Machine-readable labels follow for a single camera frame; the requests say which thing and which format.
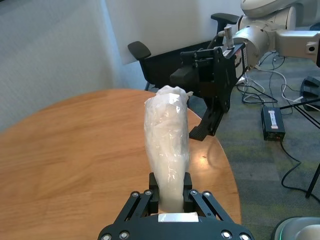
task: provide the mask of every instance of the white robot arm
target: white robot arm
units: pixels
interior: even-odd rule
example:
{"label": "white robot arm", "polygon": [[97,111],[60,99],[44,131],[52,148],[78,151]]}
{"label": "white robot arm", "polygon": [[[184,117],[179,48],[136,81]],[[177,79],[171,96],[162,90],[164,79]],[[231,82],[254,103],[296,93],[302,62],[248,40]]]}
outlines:
{"label": "white robot arm", "polygon": [[312,59],[320,67],[320,32],[295,30],[320,22],[319,0],[242,0],[241,8],[245,15],[233,40],[246,43],[249,69],[274,50],[281,56]]}

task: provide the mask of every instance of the black mount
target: black mount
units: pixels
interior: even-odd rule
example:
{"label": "black mount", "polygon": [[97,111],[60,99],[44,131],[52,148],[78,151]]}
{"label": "black mount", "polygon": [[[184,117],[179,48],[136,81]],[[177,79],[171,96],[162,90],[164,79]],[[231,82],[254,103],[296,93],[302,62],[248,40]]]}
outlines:
{"label": "black mount", "polygon": [[102,229],[97,239],[225,240],[227,232],[230,238],[245,235],[254,240],[248,229],[232,221],[211,192],[192,189],[188,172],[184,176],[183,202],[184,212],[197,212],[198,221],[159,221],[159,188],[152,172],[149,189],[132,192],[114,223]]}
{"label": "black mount", "polygon": [[[301,100],[302,103],[320,99],[320,81],[314,77],[307,76],[301,84],[300,95],[303,97]],[[313,102],[310,105],[319,109],[320,101]],[[307,105],[303,105],[303,107],[306,111],[316,111],[314,108]]]}
{"label": "black mount", "polygon": [[181,52],[180,57],[182,67],[170,76],[170,82],[204,99],[207,110],[200,125],[189,133],[191,139],[203,141],[216,134],[230,109],[232,89],[248,69],[245,44],[224,52],[221,47]]}

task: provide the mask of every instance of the tripod leg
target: tripod leg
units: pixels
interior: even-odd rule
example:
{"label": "tripod leg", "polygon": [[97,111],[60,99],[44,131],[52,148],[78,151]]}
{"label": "tripod leg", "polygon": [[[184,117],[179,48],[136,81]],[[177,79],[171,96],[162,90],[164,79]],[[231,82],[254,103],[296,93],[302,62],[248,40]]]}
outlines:
{"label": "tripod leg", "polygon": [[308,188],[308,191],[307,191],[306,194],[305,194],[305,197],[306,197],[306,198],[309,198],[309,197],[310,197],[310,195],[311,195],[311,193],[312,193],[312,190],[314,189],[314,187],[315,187],[315,185],[316,185],[316,182],[317,182],[317,180],[318,180],[318,178],[319,178],[319,175],[320,175],[320,163],[319,163],[319,165],[318,165],[318,168],[317,168],[316,171],[315,171],[315,174],[314,174],[314,176],[313,176],[313,178],[312,178],[312,181],[311,181],[311,183],[310,183],[310,186],[309,186],[309,188]]}

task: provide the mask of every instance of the white object wrapped in plastic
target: white object wrapped in plastic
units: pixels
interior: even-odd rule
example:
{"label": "white object wrapped in plastic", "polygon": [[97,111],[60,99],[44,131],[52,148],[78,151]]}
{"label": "white object wrapped in plastic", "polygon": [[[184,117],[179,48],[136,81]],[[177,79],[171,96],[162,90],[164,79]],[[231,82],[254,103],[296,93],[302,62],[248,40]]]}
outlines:
{"label": "white object wrapped in plastic", "polygon": [[145,149],[165,212],[183,212],[184,177],[189,168],[187,100],[192,94],[164,86],[145,102]]}

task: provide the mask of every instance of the white wall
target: white wall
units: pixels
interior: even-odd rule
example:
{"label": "white wall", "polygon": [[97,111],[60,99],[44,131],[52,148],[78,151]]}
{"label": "white wall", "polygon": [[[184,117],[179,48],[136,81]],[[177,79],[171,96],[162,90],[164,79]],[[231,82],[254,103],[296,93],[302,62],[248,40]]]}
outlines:
{"label": "white wall", "polygon": [[106,0],[124,63],[134,61],[127,45],[141,41],[152,55],[211,40],[215,13],[242,15],[241,0]]}
{"label": "white wall", "polygon": [[104,0],[0,2],[0,131],[52,103],[145,80],[121,64]]}

